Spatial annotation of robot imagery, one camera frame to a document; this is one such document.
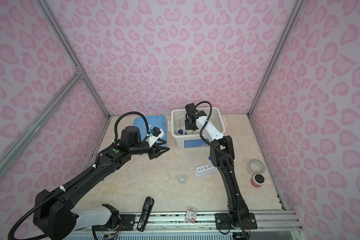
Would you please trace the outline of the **blue base glass funnel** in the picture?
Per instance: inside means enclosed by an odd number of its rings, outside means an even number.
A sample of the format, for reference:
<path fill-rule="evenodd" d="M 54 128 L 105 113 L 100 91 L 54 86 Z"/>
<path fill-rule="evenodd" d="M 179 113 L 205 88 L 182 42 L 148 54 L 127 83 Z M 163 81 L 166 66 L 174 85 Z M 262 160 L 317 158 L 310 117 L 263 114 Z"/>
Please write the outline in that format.
<path fill-rule="evenodd" d="M 184 130 L 183 130 L 183 127 L 182 127 L 182 119 L 181 118 L 178 118 L 177 120 L 176 120 L 176 122 L 177 122 L 177 132 L 178 132 L 178 135 L 179 136 L 182 136 L 183 134 L 184 134 Z"/>

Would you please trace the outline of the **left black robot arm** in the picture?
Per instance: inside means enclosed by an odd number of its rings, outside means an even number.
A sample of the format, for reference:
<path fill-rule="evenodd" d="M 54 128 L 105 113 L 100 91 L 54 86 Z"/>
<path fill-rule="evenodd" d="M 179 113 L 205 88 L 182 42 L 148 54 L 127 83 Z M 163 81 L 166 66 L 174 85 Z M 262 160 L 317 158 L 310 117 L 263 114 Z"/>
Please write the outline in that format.
<path fill-rule="evenodd" d="M 130 161 L 133 155 L 146 154 L 155 159 L 169 151 L 164 146 L 166 141 L 162 140 L 164 134 L 164 130 L 154 127 L 142 140 L 138 127 L 126 127 L 121 139 L 99 153 L 92 166 L 51 192 L 41 191 L 35 199 L 35 206 L 10 229 L 8 239 L 16 238 L 16 230 L 28 217 L 33 217 L 34 225 L 43 232 L 43 235 L 35 237 L 37 240 L 62 240 L 73 231 L 92 226 L 120 230 L 122 220 L 119 211 L 110 204 L 89 210 L 79 210 L 75 206 L 100 181 Z"/>

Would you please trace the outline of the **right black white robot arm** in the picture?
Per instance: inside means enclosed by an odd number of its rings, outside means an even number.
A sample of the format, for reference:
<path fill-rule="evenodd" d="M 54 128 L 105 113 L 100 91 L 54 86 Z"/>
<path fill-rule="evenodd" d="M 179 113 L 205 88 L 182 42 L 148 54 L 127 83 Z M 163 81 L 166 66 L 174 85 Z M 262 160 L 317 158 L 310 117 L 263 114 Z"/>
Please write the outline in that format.
<path fill-rule="evenodd" d="M 227 194 L 229 219 L 234 228 L 240 228 L 246 234 L 250 211 L 243 199 L 235 175 L 234 145 L 230 136 L 221 133 L 210 121 L 212 104 L 202 101 L 188 104 L 186 110 L 186 129 L 199 131 L 199 136 L 210 147 L 212 165 L 219 171 Z"/>

